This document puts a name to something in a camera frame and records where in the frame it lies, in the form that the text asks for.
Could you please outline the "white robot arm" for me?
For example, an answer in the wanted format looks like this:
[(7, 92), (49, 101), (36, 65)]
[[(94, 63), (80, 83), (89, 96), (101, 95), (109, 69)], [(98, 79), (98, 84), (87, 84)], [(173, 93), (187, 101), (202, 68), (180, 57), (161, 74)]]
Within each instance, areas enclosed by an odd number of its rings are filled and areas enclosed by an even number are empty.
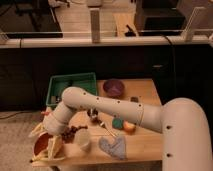
[(68, 87), (62, 101), (44, 117), (51, 135), (63, 133), (81, 110), (100, 112), (163, 135), (162, 171), (213, 171), (213, 152), (206, 114), (188, 98), (175, 98), (162, 106), (100, 97), (79, 87)]

